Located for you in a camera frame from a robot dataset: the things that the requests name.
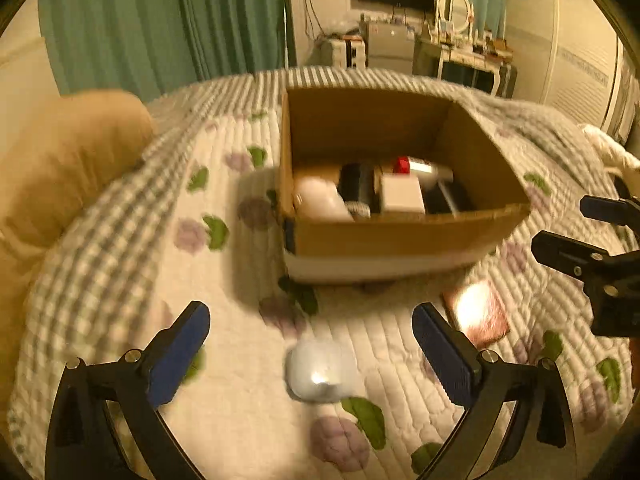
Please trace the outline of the light blue earbud case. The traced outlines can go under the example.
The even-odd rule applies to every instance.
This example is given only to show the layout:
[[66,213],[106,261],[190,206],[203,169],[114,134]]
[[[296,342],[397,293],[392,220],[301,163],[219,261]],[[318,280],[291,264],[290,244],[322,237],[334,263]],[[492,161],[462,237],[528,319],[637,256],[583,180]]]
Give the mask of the light blue earbud case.
[[284,380],[296,400],[336,403],[357,393],[359,372],[352,349],[331,339],[301,339],[288,350]]

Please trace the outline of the white plastic bottle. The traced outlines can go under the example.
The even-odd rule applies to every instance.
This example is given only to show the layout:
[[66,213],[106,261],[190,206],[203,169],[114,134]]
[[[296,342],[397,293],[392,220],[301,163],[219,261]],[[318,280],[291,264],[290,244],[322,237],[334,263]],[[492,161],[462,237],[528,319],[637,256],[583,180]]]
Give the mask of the white plastic bottle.
[[317,221],[352,221],[336,185],[317,177],[303,177],[294,185],[293,204],[296,214]]

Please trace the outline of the brown cardboard box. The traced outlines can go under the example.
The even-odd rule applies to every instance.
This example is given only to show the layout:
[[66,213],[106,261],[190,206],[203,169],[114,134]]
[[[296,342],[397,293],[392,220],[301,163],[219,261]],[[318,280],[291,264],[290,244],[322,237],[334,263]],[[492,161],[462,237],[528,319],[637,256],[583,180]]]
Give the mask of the brown cardboard box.
[[466,105],[388,89],[283,93],[279,217],[295,281],[360,283],[466,266],[529,211],[491,123]]

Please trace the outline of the cream crumpled cloth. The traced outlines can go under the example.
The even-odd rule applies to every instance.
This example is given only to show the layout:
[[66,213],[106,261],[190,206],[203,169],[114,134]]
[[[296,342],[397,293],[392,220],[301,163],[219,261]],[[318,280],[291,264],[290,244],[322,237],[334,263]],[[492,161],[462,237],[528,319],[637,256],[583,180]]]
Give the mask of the cream crumpled cloth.
[[580,130],[598,152],[605,169],[620,177],[632,195],[639,195],[639,159],[596,126],[585,124]]

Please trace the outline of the red rose tin case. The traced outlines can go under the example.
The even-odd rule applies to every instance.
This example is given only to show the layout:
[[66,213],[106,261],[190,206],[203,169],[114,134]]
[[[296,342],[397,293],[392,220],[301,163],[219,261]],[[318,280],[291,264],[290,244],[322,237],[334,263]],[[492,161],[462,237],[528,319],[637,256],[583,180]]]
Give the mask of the red rose tin case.
[[449,322],[478,350],[489,347],[509,333],[506,311],[492,281],[483,280],[447,290],[442,301]]

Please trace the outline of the white suitcase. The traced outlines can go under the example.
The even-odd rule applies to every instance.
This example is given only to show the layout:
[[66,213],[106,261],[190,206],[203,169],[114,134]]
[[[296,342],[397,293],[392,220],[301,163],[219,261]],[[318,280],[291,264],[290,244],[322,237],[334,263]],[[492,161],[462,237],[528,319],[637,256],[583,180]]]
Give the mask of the white suitcase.
[[360,37],[326,39],[320,47],[320,64],[342,70],[365,70],[366,44]]

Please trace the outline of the black cylindrical tube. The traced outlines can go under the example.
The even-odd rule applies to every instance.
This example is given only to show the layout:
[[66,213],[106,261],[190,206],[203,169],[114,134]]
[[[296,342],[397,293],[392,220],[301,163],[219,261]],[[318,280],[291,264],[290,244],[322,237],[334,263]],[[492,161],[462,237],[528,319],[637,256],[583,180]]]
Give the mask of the black cylindrical tube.
[[341,168],[338,194],[356,219],[369,219],[374,202],[374,169],[369,164],[352,162]]

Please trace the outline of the beige pillow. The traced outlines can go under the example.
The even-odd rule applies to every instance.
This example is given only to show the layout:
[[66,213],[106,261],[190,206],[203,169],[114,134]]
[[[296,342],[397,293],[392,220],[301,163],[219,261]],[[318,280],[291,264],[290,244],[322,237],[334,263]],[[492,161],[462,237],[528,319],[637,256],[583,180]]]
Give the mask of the beige pillow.
[[9,404],[26,298],[44,257],[155,136],[148,108],[116,89],[59,96],[1,157],[1,404]]

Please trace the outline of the white canister red cap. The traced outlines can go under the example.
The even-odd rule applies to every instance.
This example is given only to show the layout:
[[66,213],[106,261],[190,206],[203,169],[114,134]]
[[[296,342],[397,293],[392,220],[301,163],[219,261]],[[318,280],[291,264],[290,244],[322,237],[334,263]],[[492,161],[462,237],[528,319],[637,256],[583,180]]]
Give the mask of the white canister red cap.
[[451,182],[454,180],[454,173],[450,168],[409,156],[399,156],[396,158],[393,173],[412,174],[424,182]]

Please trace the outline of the white sliding wardrobe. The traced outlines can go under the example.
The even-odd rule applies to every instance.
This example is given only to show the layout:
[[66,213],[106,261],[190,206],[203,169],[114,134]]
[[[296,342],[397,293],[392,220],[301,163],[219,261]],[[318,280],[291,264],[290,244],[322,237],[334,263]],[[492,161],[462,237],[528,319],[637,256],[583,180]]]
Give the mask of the white sliding wardrobe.
[[639,83],[616,31],[593,0],[508,0],[513,97],[559,110],[624,143]]

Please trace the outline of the green curtain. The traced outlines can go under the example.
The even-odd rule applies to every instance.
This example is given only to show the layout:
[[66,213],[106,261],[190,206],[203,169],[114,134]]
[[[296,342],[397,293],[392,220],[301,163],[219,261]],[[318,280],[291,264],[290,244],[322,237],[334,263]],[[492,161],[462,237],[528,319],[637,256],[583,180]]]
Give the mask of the green curtain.
[[143,101],[295,61],[291,0],[38,0],[58,92],[124,89]]

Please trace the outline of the white dressing table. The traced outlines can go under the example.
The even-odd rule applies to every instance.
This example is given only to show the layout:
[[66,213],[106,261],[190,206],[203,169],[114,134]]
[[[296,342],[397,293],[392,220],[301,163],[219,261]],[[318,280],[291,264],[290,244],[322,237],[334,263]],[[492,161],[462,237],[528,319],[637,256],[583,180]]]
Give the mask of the white dressing table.
[[421,38],[414,45],[412,73],[460,84],[503,99],[512,98],[518,78],[518,70],[510,63]]

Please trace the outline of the black glasses case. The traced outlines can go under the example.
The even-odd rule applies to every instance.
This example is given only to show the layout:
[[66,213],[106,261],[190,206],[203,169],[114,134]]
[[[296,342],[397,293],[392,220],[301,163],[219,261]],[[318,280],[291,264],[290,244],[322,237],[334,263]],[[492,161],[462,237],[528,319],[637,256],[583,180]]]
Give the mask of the black glasses case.
[[438,181],[434,188],[423,194],[425,209],[429,214],[452,214],[475,209],[465,188],[457,181]]

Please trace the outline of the oval white mirror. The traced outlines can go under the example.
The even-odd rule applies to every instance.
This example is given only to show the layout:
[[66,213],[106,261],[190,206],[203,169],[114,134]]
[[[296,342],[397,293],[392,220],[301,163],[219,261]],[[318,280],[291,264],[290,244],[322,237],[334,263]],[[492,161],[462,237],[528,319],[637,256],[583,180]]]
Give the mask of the oval white mirror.
[[449,38],[471,36],[474,24],[471,0],[438,0],[436,26],[440,36]]

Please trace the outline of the grey mini fridge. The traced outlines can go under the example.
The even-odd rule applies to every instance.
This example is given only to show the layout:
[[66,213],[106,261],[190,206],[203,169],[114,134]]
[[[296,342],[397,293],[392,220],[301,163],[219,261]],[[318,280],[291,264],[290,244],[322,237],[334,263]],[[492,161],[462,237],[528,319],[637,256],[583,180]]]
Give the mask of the grey mini fridge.
[[369,68],[412,73],[414,32],[404,24],[370,21],[364,25]]

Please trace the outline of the small white box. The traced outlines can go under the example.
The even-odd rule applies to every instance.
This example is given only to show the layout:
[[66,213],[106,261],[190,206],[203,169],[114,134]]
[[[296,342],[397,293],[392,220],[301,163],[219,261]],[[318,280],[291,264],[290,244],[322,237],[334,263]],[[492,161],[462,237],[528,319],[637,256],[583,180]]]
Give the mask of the small white box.
[[380,207],[383,214],[425,214],[418,178],[411,174],[382,174]]

